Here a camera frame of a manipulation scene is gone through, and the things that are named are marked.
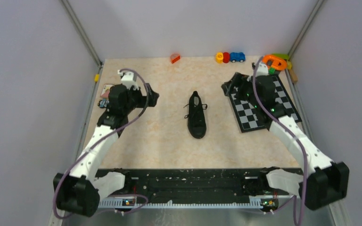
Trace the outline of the black shoelace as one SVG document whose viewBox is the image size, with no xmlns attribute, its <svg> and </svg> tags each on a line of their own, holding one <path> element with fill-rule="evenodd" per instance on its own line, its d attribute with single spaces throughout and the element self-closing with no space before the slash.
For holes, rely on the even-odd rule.
<svg viewBox="0 0 362 226">
<path fill-rule="evenodd" d="M 189 110 L 189 113 L 184 116 L 184 119 L 187 119 L 190 116 L 193 117 L 198 111 L 206 110 L 207 107 L 208 107 L 208 104 L 194 104 L 192 107 L 192 112 L 190 112 L 190 110 Z"/>
</svg>

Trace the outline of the black canvas sneaker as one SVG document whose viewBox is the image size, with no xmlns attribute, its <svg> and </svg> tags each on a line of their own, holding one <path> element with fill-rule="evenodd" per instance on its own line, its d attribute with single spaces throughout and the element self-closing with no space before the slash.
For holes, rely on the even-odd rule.
<svg viewBox="0 0 362 226">
<path fill-rule="evenodd" d="M 186 105 L 188 107 L 188 111 L 190 110 L 190 112 L 192 112 L 192 107 L 194 104 L 203 104 L 196 90 L 193 91 L 191 97 L 189 98 L 189 102 Z M 198 111 L 193 117 L 190 116 L 187 119 L 187 126 L 190 134 L 196 139 L 203 138 L 207 130 L 204 110 Z"/>
</svg>

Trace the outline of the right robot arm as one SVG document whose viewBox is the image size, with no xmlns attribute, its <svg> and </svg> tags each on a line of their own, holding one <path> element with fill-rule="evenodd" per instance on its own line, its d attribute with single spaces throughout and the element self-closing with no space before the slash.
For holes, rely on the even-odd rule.
<svg viewBox="0 0 362 226">
<path fill-rule="evenodd" d="M 325 155 L 300 129 L 301 120 L 278 75 L 251 77 L 235 73 L 222 84 L 242 132 L 267 129 L 298 162 L 302 174 L 278 167 L 262 169 L 257 187 L 263 194 L 282 190 L 304 198 L 317 210 L 347 195 L 349 168 Z"/>
</svg>

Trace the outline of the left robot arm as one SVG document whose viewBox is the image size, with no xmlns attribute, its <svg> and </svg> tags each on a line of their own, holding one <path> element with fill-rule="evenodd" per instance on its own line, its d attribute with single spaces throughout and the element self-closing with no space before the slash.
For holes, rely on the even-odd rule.
<svg viewBox="0 0 362 226">
<path fill-rule="evenodd" d="M 91 217 L 99 203 L 118 191 L 128 194 L 132 181 L 114 172 L 96 179 L 96 173 L 109 148 L 120 138 L 123 130 L 135 122 L 148 107 L 157 104 L 159 94 L 149 83 L 144 84 L 144 96 L 135 86 L 117 84 L 110 88 L 106 110 L 99 117 L 92 138 L 72 166 L 53 179 L 53 210 Z"/>
</svg>

